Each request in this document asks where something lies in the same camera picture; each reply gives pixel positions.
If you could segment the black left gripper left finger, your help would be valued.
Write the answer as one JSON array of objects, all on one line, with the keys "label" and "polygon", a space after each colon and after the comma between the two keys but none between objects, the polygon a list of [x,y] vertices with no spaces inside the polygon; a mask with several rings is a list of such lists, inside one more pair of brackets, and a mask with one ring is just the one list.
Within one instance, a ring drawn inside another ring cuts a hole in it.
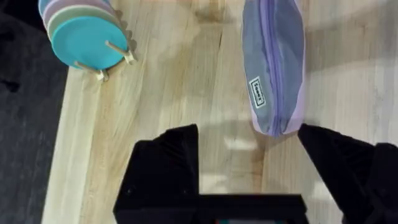
[{"label": "black left gripper left finger", "polygon": [[198,127],[135,143],[116,198],[117,223],[194,223],[199,194]]}]

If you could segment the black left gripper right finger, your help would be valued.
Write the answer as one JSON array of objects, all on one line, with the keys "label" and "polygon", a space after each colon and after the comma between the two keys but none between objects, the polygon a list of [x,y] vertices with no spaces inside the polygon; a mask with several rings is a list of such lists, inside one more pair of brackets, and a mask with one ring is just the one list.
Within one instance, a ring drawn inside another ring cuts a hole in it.
[{"label": "black left gripper right finger", "polygon": [[397,224],[397,146],[301,125],[298,138],[348,224]]}]

